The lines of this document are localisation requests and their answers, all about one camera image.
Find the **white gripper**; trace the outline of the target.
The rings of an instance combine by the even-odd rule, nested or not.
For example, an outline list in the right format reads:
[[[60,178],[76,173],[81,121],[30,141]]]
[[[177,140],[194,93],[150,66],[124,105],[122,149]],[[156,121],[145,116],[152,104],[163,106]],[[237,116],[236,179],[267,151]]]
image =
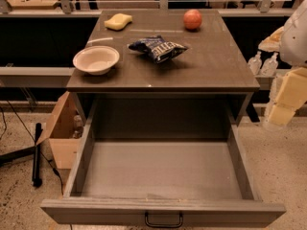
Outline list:
[[[265,52],[278,52],[284,27],[275,30],[262,40],[258,49]],[[284,77],[275,98],[268,121],[277,126],[285,126],[295,115],[294,110],[300,109],[307,102],[307,69],[304,67],[291,70]]]

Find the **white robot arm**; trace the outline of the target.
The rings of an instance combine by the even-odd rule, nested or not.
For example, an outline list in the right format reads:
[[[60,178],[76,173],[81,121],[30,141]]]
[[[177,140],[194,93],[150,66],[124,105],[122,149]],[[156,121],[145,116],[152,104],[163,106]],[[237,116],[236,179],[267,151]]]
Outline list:
[[[304,0],[285,24],[261,41],[258,49],[278,52],[292,66],[284,76],[272,82],[264,127],[285,127],[307,102],[307,0]]]

